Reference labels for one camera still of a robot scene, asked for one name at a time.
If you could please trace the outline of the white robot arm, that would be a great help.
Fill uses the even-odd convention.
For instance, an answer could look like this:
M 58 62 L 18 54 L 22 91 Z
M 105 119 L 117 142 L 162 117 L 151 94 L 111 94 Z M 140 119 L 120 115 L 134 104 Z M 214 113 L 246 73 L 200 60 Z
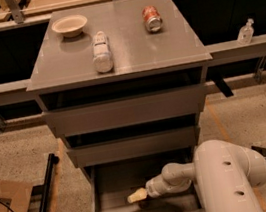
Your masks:
M 129 203 L 186 191 L 196 185 L 205 212 L 263 212 L 254 189 L 266 183 L 266 159 L 256 150 L 208 140 L 189 163 L 168 163 L 127 197 Z

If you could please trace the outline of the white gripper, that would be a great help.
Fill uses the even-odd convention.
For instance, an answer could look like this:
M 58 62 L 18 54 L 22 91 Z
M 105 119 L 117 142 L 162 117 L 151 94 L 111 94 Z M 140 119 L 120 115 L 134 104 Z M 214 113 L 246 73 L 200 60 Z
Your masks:
M 130 204 L 146 199 L 147 196 L 152 198 L 160 197 L 167 192 L 167 182 L 162 178 L 162 175 L 155 176 L 147 181 L 145 188 L 139 188 L 137 191 L 127 197 Z

